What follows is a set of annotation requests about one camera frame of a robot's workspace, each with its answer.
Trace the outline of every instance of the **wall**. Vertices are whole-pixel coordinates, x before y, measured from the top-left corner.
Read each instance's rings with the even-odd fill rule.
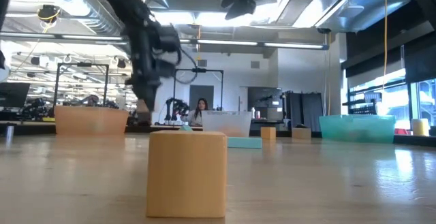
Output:
[[[197,53],[190,53],[193,58],[197,58]],[[174,59],[174,56],[165,56],[164,59]],[[242,86],[274,86],[270,83],[270,69],[268,59],[264,59],[261,54],[227,54],[221,53],[202,53],[201,59],[208,61],[207,69],[219,69],[224,71],[223,82],[223,109],[227,111],[237,111],[239,103],[240,88]],[[259,69],[251,69],[251,61],[259,61]],[[192,62],[183,57],[183,61],[178,68],[193,67]],[[189,80],[193,76],[190,71],[178,72],[178,79]],[[198,77],[192,85],[213,85],[214,86],[214,105],[217,107],[221,102],[221,74],[207,72],[205,74],[198,74]],[[157,91],[155,112],[153,113],[153,123],[159,120],[159,113],[164,108],[165,101],[172,97],[174,80],[162,79],[163,84]],[[176,98],[184,101],[189,101],[189,85],[190,84],[176,84]],[[166,108],[161,113],[160,123],[164,120],[166,115]]]
[[[341,61],[346,58],[344,33],[336,35],[329,51],[280,49],[278,55],[278,87],[296,93],[321,93],[326,113],[330,100],[330,114],[341,114]]]
[[[198,54],[191,53],[196,59]],[[328,57],[330,55],[330,72]],[[293,50],[279,49],[273,52],[270,59],[264,59],[261,54],[227,54],[204,53],[201,59],[208,61],[207,69],[224,70],[223,108],[227,111],[237,111],[239,97],[246,96],[247,86],[279,87],[283,91],[294,92],[318,92],[322,94],[323,102],[328,103],[328,84],[330,83],[330,114],[341,113],[341,90],[346,88],[346,80],[343,79],[341,62],[346,58],[346,38],[344,33],[336,36],[331,44],[330,52],[321,50]],[[260,61],[260,69],[251,69],[251,61]],[[179,68],[192,68],[192,63],[184,57]],[[221,99],[221,74],[199,74],[192,83],[194,85],[213,85],[215,87],[214,104],[220,104]],[[179,72],[178,78],[188,80],[193,76],[189,71]],[[153,122],[159,119],[159,112],[167,98],[172,97],[173,79],[162,80],[155,102]],[[189,101],[189,84],[176,84],[176,98]],[[160,116],[160,122],[164,120],[166,111]]]

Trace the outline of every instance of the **teal bin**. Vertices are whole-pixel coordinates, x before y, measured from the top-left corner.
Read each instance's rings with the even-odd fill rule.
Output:
[[[394,116],[321,116],[320,126],[322,138],[327,140],[362,143],[394,142]]]

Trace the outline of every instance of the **teal block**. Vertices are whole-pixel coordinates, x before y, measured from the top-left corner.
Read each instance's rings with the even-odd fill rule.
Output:
[[[227,142],[228,148],[254,148],[262,149],[261,138],[235,138],[229,137]]]
[[[180,127],[181,131],[192,131],[192,128],[189,125],[183,125],[182,127]]]

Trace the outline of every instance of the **dark hair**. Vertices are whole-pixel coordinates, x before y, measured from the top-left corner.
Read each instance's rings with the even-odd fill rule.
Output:
[[[198,104],[200,104],[200,101],[204,102],[205,105],[205,110],[209,110],[208,106],[207,106],[207,100],[205,98],[199,98],[198,102],[197,102],[197,108],[196,108],[196,113],[193,114],[193,117],[197,119],[198,113],[200,113],[200,116],[202,116],[202,111],[198,108]]]

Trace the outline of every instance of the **yellow cable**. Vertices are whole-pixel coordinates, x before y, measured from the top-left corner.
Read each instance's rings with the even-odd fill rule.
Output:
[[[39,17],[39,16],[38,16],[38,18],[39,18],[40,20],[52,20],[54,17],[58,16],[59,13],[61,13],[61,10],[58,10],[58,11],[56,12],[56,14],[54,14],[54,15],[52,15],[52,16],[49,16],[49,17],[46,17],[46,18],[42,18],[42,17]]]
[[[383,89],[386,82],[386,67],[388,66],[388,0],[384,0],[384,72]]]
[[[42,31],[42,33],[47,33],[47,31],[49,30],[49,28],[50,28],[50,25],[52,24],[52,20],[53,20],[53,18],[51,18],[50,19],[50,23],[48,23],[47,24],[47,26],[44,28],[44,30]],[[27,57],[24,59],[24,61],[22,61],[21,63],[20,63],[20,65],[14,70],[14,71],[18,71],[19,69],[20,69],[20,67],[22,66],[22,64],[24,64],[26,61],[27,61],[27,59],[33,54],[33,51],[35,51],[35,49],[36,49],[36,46],[38,46],[38,44],[40,43],[40,39],[38,39],[37,41],[36,41],[36,44],[35,44],[35,46],[32,48],[32,50],[30,51],[30,53],[27,55]]]
[[[202,26],[198,25],[198,36],[197,39],[200,39],[202,36]],[[197,56],[197,61],[199,61],[201,59],[200,57],[200,49],[201,49],[201,45],[198,44],[198,56]]]
[[[330,108],[331,108],[331,78],[330,78],[330,70],[331,70],[331,63],[332,63],[332,59],[331,59],[331,55],[330,55],[330,47],[332,46],[332,33],[330,32],[328,34],[328,115],[330,116]]]

